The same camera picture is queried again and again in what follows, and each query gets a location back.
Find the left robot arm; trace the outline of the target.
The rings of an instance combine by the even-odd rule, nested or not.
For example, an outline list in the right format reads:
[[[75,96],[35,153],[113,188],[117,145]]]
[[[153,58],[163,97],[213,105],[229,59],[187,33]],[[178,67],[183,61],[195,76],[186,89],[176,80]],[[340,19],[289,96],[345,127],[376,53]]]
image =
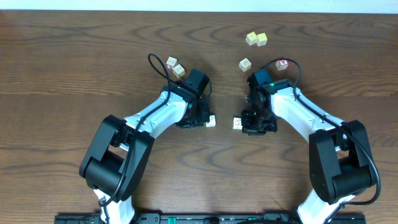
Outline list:
[[[102,120],[79,168],[99,200],[97,223],[131,223],[132,194],[142,179],[155,139],[169,126],[195,128],[210,120],[203,96],[209,77],[192,70],[185,81],[169,82],[142,111]]]

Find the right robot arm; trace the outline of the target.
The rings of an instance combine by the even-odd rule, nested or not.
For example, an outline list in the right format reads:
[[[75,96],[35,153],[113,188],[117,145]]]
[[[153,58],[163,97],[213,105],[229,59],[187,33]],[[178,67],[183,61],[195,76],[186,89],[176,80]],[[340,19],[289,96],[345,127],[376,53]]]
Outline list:
[[[381,180],[371,154],[368,135],[358,120],[345,122],[306,98],[293,82],[272,81],[267,70],[247,79],[251,108],[243,110],[242,131],[248,135],[277,132],[283,119],[309,145],[312,191],[295,211],[294,223],[351,223],[353,218],[335,215],[366,189],[379,187]]]

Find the white block yellow side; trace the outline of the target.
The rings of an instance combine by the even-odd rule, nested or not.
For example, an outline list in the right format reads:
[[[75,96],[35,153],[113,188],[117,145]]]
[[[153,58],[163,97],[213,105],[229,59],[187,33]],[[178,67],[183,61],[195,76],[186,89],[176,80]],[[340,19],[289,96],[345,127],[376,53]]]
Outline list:
[[[185,69],[180,64],[178,64],[174,66],[173,73],[177,78],[181,78],[185,75]]]

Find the white yellow block centre right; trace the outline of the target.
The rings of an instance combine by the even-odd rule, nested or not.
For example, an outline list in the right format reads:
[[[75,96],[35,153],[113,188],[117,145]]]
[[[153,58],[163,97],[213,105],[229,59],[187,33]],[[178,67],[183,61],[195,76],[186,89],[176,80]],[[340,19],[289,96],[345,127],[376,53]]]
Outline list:
[[[239,62],[239,68],[243,71],[246,72],[251,68],[252,63],[249,61],[248,58],[242,59],[242,61]]]

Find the white block red side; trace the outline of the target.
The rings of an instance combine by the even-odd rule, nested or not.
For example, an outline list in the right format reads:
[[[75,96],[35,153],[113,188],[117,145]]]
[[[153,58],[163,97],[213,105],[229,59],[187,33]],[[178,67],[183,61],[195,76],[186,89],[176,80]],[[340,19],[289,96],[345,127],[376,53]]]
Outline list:
[[[178,65],[178,59],[175,57],[169,57],[166,61],[166,66],[169,70],[173,70]]]

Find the red letter block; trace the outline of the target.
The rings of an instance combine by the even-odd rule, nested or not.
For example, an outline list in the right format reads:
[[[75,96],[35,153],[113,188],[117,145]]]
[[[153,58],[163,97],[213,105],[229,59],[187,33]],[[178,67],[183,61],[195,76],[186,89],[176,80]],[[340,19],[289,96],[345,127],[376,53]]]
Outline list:
[[[285,70],[289,66],[289,62],[287,60],[278,60],[275,63],[278,71]]]

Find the yellow block far right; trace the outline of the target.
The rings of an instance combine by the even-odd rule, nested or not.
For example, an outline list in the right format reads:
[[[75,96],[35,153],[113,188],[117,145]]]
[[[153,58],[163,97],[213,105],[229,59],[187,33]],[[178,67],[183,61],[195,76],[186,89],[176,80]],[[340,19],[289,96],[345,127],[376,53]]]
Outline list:
[[[260,34],[257,35],[257,42],[256,42],[256,44],[257,44],[259,47],[260,47],[260,46],[263,46],[263,45],[266,45],[266,44],[267,44],[267,41],[268,41],[268,38],[267,38],[265,32],[260,33]]]

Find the yellow block far left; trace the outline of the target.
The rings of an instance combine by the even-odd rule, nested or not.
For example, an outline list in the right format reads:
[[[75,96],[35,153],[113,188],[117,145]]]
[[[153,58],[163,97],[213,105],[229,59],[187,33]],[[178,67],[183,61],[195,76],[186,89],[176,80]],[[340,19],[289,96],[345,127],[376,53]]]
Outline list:
[[[257,43],[257,34],[255,32],[250,32],[246,35],[246,42],[248,45],[253,45]]]

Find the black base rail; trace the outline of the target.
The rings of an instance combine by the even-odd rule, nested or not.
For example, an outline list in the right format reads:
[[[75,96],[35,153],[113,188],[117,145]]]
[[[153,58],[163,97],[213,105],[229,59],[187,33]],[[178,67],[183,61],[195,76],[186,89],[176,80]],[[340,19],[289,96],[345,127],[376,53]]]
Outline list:
[[[256,220],[260,223],[298,223],[292,214],[289,213],[264,213],[262,215],[161,215],[158,213],[142,213],[137,214],[132,223],[137,224],[234,224]],[[54,220],[55,224],[99,224],[103,223],[99,213],[89,215],[57,215]]]

